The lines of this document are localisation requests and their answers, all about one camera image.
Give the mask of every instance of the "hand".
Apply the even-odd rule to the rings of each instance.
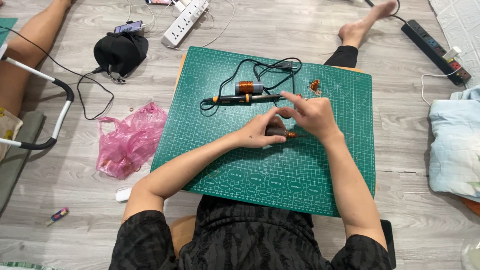
[[[283,136],[265,136],[267,125],[285,128],[280,117],[275,116],[280,109],[273,107],[266,114],[253,117],[243,128],[228,134],[236,143],[236,147],[260,148],[270,144],[284,143]]]
[[[332,137],[343,136],[333,118],[332,106],[328,98],[311,98],[304,100],[292,93],[282,91],[282,96],[295,104],[297,110],[283,107],[280,112],[284,117],[291,116],[297,124],[315,135],[322,144]]]

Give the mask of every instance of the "white power strip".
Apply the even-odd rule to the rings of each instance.
[[[162,44],[176,47],[207,7],[207,0],[192,0],[163,34]]]

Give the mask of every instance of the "cutting mat grid lines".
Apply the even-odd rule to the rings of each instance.
[[[230,52],[190,47],[172,101],[167,123],[158,144],[151,170],[187,151],[238,130],[273,103],[220,105],[200,111],[204,98],[218,95],[220,83],[229,78],[245,58],[264,63],[276,60]],[[223,88],[234,94],[237,81],[253,81],[253,64],[244,63],[237,76]],[[265,86],[273,86],[288,74],[268,72]],[[359,167],[372,196],[375,190],[375,157],[372,123],[372,77],[334,67],[304,63],[295,75],[297,93],[316,97],[310,83],[320,80],[323,97],[332,103],[335,120],[345,134],[348,149]],[[274,93],[291,91],[291,80]],[[290,106],[287,100],[279,107]],[[293,119],[284,120],[288,129],[305,132]],[[261,205],[313,214],[339,216],[332,189],[328,160],[323,146],[314,138],[298,138],[260,149],[239,148],[221,156],[190,181],[184,190],[226,197]]]

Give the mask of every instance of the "smartphone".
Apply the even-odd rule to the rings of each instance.
[[[142,29],[142,23],[143,23],[142,21],[138,21],[138,22],[127,24],[127,25],[117,26],[113,32],[114,33],[137,32]]]
[[[382,225],[382,231],[385,235],[385,240],[387,242],[388,256],[390,257],[390,266],[393,269],[396,268],[396,259],[395,259],[395,246],[393,245],[393,233],[392,233],[392,224],[387,220],[380,220]]]
[[[145,0],[145,3],[152,5],[168,5],[170,0]]]

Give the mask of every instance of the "black power cord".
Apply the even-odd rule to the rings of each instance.
[[[299,65],[297,68],[294,67],[294,64],[291,62],[291,61],[287,61],[287,60],[297,60],[299,62]],[[233,78],[235,78],[235,76],[237,75],[241,65],[245,62],[253,62],[255,63],[253,65],[253,74],[255,75],[257,81],[261,81],[261,77],[262,75],[264,75],[266,72],[272,70],[272,69],[280,69],[280,70],[284,70],[284,71],[288,71],[290,73],[289,76],[285,77],[283,80],[281,80],[279,83],[277,83],[276,85],[274,86],[271,86],[271,87],[265,87],[263,88],[263,91],[267,94],[267,95],[270,95],[270,90],[273,90],[275,88],[277,88],[279,85],[281,85],[282,83],[286,82],[287,80],[289,80],[290,78],[292,78],[292,92],[295,94],[295,74],[297,74],[300,70],[301,70],[301,67],[302,67],[302,62],[300,61],[300,59],[298,58],[295,58],[295,57],[289,57],[289,58],[285,58],[283,60],[280,60],[280,61],[277,61],[273,64],[265,64],[265,63],[262,63],[260,61],[257,61],[257,60],[254,60],[254,59],[244,59],[242,60],[238,66],[237,66],[237,69],[235,70],[235,72],[233,73],[233,75],[226,79],[225,81],[223,81],[221,84],[220,84],[220,88],[218,90],[218,97],[222,96],[222,89],[223,87],[231,82],[233,80]],[[260,71],[260,73],[257,72],[257,67],[265,67],[262,71]],[[203,108],[202,105],[203,103],[205,103],[206,101],[202,101],[200,102],[200,109],[201,110],[211,110],[215,107],[215,105],[217,105],[218,101],[215,101],[213,103],[212,106],[208,107],[208,108]],[[273,100],[273,103],[275,104],[276,107],[278,107],[277,103],[275,100]]]
[[[374,4],[372,3],[372,1],[370,0],[365,0],[365,2],[367,2],[367,4],[369,4],[371,7],[374,6]],[[398,13],[398,11],[400,10],[400,0],[396,0],[396,2],[398,3],[398,6],[396,8],[396,11],[390,15],[390,17],[394,17],[394,18],[397,18],[399,19],[400,21],[404,22],[404,23],[407,23],[407,21],[405,21],[404,19],[400,18],[399,16],[397,16],[396,14]]]
[[[71,71],[71,70],[69,70],[68,68],[60,65],[57,61],[55,61],[55,60],[54,60],[44,49],[42,49],[39,45],[33,43],[32,41],[30,41],[30,40],[27,39],[26,37],[22,36],[22,35],[21,35],[20,33],[18,33],[17,31],[12,30],[12,29],[10,29],[10,28],[8,28],[8,27],[1,26],[1,25],[0,25],[0,28],[7,29],[7,30],[9,30],[9,31],[11,31],[11,32],[14,32],[15,34],[17,34],[17,35],[20,36],[21,38],[23,38],[23,39],[25,39],[26,41],[28,41],[28,42],[30,42],[31,44],[33,44],[35,47],[39,48],[46,56],[48,56],[48,58],[50,58],[50,59],[51,59],[55,64],[57,64],[59,67],[63,68],[64,70],[66,70],[66,71],[68,71],[68,72],[70,72],[70,73],[73,73],[73,74],[75,74],[75,75],[80,76],[80,79],[78,80],[78,83],[77,83],[77,92],[78,92],[78,97],[80,98],[80,103],[82,104],[82,108],[83,108],[83,110],[84,110],[84,116],[85,116],[85,118],[86,118],[87,120],[95,120],[95,119],[97,119],[100,115],[102,115],[102,114],[108,109],[108,107],[109,107],[110,104],[112,103],[112,101],[113,101],[113,99],[114,99],[115,96],[113,95],[112,92],[108,91],[101,83],[97,82],[96,80],[94,80],[94,79],[92,79],[92,78],[90,78],[90,77],[87,77],[88,75],[96,74],[96,73],[101,72],[101,70],[102,70],[101,68],[97,68],[97,69],[95,69],[94,71],[92,71],[92,72],[90,72],[90,73],[87,73],[87,74],[85,74],[85,75],[81,75],[81,74],[79,74],[79,73],[77,73],[77,72]],[[106,92],[108,92],[108,93],[110,93],[110,94],[112,95],[112,98],[110,99],[110,101],[109,101],[109,102],[107,103],[107,105],[105,106],[105,109],[103,109],[103,111],[102,111],[101,113],[97,114],[96,116],[94,116],[94,117],[92,117],[92,118],[88,118],[88,117],[87,117],[87,114],[86,114],[86,111],[85,111],[84,101],[82,100],[82,94],[80,94],[79,86],[80,86],[80,83],[82,82],[82,80],[83,80],[84,78],[87,78],[87,79],[95,82],[97,85],[99,85],[101,88],[103,88],[103,90],[105,90]]]

